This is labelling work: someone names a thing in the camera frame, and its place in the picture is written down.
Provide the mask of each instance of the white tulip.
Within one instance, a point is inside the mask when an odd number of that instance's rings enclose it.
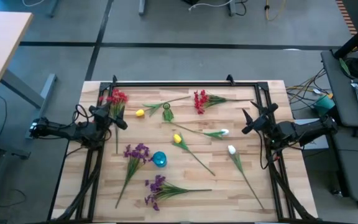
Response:
[[[223,132],[222,133],[223,136],[227,136],[229,134],[229,130],[227,129],[222,129],[221,131]]]
[[[232,145],[228,146],[230,154],[234,155],[236,153],[236,148]]]

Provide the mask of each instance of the wooden desk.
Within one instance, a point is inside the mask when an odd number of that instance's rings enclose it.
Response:
[[[28,12],[0,12],[0,82],[37,108],[35,117],[38,117],[45,109],[56,75],[50,74],[41,93],[37,93],[7,70],[31,19],[32,14]]]
[[[291,110],[283,81],[269,81],[272,102],[279,108],[275,112],[277,122],[291,120]],[[80,104],[85,108],[95,105],[100,82],[85,82]],[[199,134],[178,129],[162,120],[162,109],[151,118],[137,118],[135,111],[142,103],[157,103],[183,96],[193,95],[200,88],[194,87],[123,87],[129,101],[124,119],[128,128],[119,132],[119,154],[116,154],[115,137],[104,147],[101,176],[94,211],[94,222],[271,222],[277,221],[273,203],[272,187],[268,170],[259,165],[259,137],[251,132],[243,135],[245,125],[241,108],[245,108],[255,119],[258,111],[249,101],[223,103],[210,107],[204,115],[197,115],[193,100],[171,103],[174,122],[198,131],[230,130],[224,140],[211,139]],[[212,94],[227,98],[255,101],[253,87],[206,87]],[[190,150],[203,161],[216,176],[212,176],[196,162],[189,153],[172,146],[173,133],[181,132]],[[157,168],[148,163],[133,176],[117,209],[114,208],[126,175],[127,161],[122,157],[124,147],[144,143],[152,152],[163,151],[167,155],[167,166]],[[239,171],[227,155],[227,145],[234,145],[241,153],[242,166],[251,186],[266,208],[262,210],[244,182]],[[68,152],[79,147],[71,142]],[[86,149],[75,152],[65,159],[62,177],[57,192],[52,218],[60,216],[78,193],[83,176]],[[300,203],[312,215],[317,216],[302,153],[294,149],[284,150],[290,187]],[[212,192],[197,192],[172,197],[159,203],[160,211],[146,206],[144,197],[149,194],[145,179],[162,174],[179,187],[189,189],[213,189]]]

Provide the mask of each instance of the gray floor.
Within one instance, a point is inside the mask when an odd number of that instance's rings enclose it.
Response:
[[[0,1],[0,10],[35,14],[26,41],[94,42],[107,1],[62,0],[53,19],[45,15],[49,0],[32,8],[23,7],[18,0]],[[271,1],[272,14],[279,4],[280,1]],[[334,0],[288,0],[285,11],[274,22],[264,20],[264,2],[256,0],[249,0],[244,17],[229,17],[226,8],[208,7],[197,7],[189,14],[188,6],[175,0],[149,0],[144,17],[138,16],[137,7],[138,0],[113,2],[103,42],[327,46],[341,45],[350,37]],[[58,81],[46,116],[69,123],[92,51],[92,47],[19,47],[9,69],[36,91],[41,90],[49,73],[56,73]],[[92,80],[111,80],[113,75],[120,80],[222,80],[232,74],[238,80],[281,79],[290,86],[322,68],[319,54],[318,50],[101,48]],[[326,77],[318,84],[329,88]],[[27,195],[25,203],[0,208],[0,220],[40,222],[48,215],[67,141],[24,140],[34,109],[2,85],[0,95],[8,103],[1,142],[32,152],[28,161],[15,157],[2,160],[0,156],[0,163],[6,164],[1,171],[0,204],[20,199],[12,189]],[[292,107],[302,106],[297,103]],[[294,115],[315,116],[309,110],[296,111]],[[3,116],[0,102],[0,127]],[[316,170],[319,161],[307,162],[319,216],[358,223],[354,203],[329,194],[330,172]]]

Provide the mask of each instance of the yellow tulip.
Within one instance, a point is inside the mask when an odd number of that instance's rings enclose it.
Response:
[[[179,134],[175,134],[173,136],[173,140],[175,143],[179,144],[181,142],[181,137],[179,136]]]
[[[144,115],[144,110],[136,111],[136,116],[143,116],[143,115]]]

